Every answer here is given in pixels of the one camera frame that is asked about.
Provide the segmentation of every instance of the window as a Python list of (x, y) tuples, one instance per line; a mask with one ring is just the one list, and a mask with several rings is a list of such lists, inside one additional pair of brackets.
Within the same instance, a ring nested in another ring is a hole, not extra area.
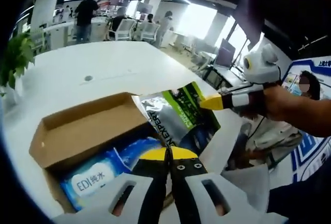
[(138, 0), (130, 1), (129, 6), (128, 6), (127, 10), (126, 10), (126, 15), (127, 16), (130, 16), (132, 18), (135, 17), (135, 13), (136, 13), (138, 2), (139, 2)]
[(213, 22), (217, 10), (205, 6), (188, 5), (179, 23), (179, 32), (204, 39)]
[(227, 19), (227, 21), (226, 21), (226, 23), (225, 23), (225, 25), (224, 25), (224, 27), (223, 27), (223, 29), (222, 29), (219, 37), (218, 37), (218, 39), (217, 39), (217, 41), (215, 43), (215, 46), (216, 47), (220, 47), (221, 46), (221, 43), (222, 43), (222, 39), (226, 39), (227, 38), (227, 36), (229, 35), (229, 33), (231, 31), (232, 26), (234, 25), (234, 22), (235, 22), (235, 20), (234, 20), (234, 18), (232, 16), (230, 16)]
[(247, 38), (244, 30), (237, 24), (233, 33), (231, 34), (231, 37), (229, 39), (229, 43), (234, 46), (236, 49), (234, 53), (234, 58), (236, 58), (239, 55), (240, 50), (245, 44)]
[(239, 54), (239, 57), (238, 57), (238, 59), (237, 59), (237, 61), (235, 63), (235, 65), (237, 67), (239, 67), (239, 70), (243, 70), (244, 69), (244, 59), (243, 59), (244, 56), (246, 54), (248, 54), (249, 52), (257, 51), (258, 48), (260, 47), (261, 43), (262, 43), (263, 38), (264, 38), (264, 33), (261, 33), (259, 42), (250, 51), (248, 51), (248, 45), (250, 44), (250, 41), (249, 40), (246, 41), (245, 45), (243, 45), (244, 46), (243, 47), (243, 50)]

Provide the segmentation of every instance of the computer monitor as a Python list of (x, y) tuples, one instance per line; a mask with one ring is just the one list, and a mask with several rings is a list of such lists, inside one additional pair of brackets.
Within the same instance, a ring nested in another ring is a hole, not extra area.
[(230, 67), (236, 49), (225, 39), (222, 40), (214, 65)]

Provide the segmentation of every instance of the box flap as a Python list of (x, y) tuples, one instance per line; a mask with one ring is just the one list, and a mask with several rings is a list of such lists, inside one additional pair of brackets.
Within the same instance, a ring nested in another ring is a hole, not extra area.
[(43, 118), (29, 153), (47, 168), (146, 123), (131, 96), (120, 93)]

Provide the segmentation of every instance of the person in white shirt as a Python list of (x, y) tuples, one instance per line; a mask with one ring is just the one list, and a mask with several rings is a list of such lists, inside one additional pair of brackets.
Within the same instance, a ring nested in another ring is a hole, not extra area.
[(161, 47), (163, 37), (166, 34), (166, 31), (168, 29), (170, 29), (171, 23), (172, 23), (172, 12), (168, 11), (168, 12), (166, 12), (164, 18), (162, 20), (160, 20), (158, 23), (158, 24), (160, 24), (160, 27), (156, 33), (155, 42), (153, 44), (156, 48)]
[(153, 17), (154, 15), (150, 13), (149, 15), (147, 15), (147, 21), (143, 21), (140, 23), (140, 25), (138, 25), (137, 30), (134, 34), (134, 40), (141, 40), (141, 32), (144, 30), (147, 23), (154, 23)]
[(69, 5), (67, 5), (67, 7), (63, 10), (62, 21), (68, 21), (70, 14), (70, 8)]

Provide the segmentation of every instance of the blue package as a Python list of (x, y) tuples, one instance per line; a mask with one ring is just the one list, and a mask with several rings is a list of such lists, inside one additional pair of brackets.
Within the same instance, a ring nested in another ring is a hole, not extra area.
[(85, 206), (86, 198), (123, 172), (129, 173), (130, 170), (112, 149), (71, 172), (60, 185), (75, 210), (79, 211)]
[(128, 145), (122, 151), (118, 151), (123, 163), (130, 169), (132, 169), (139, 157), (151, 149), (162, 147), (161, 142), (157, 139), (148, 137), (146, 139), (139, 139)]

